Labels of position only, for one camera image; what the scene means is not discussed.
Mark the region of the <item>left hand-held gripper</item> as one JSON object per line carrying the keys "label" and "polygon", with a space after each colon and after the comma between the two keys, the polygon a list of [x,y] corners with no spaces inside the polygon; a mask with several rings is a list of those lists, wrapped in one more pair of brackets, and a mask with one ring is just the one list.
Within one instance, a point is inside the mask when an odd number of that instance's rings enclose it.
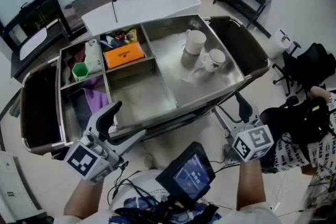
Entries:
{"label": "left hand-held gripper", "polygon": [[110,138],[109,128],[113,125],[114,116],[121,106],[122,102],[117,101],[93,114],[88,122],[88,130],[85,130],[82,137],[70,146],[64,164],[81,179],[91,183],[101,182],[123,164],[123,158],[120,156],[129,152],[146,135],[146,130],[141,130],[121,141],[111,140],[109,149],[116,155],[109,154],[108,150],[98,143],[98,139]]}

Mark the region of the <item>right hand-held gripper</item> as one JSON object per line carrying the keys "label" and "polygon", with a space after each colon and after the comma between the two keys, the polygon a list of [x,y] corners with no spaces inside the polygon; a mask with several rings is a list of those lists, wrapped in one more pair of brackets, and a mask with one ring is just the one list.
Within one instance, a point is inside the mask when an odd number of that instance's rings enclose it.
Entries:
{"label": "right hand-held gripper", "polygon": [[215,105],[213,112],[233,142],[226,150],[226,157],[231,161],[248,162],[259,159],[267,154],[274,144],[271,131],[267,124],[259,118],[259,111],[253,103],[249,103],[239,92],[235,94],[239,104],[239,117],[233,120],[221,107]]}

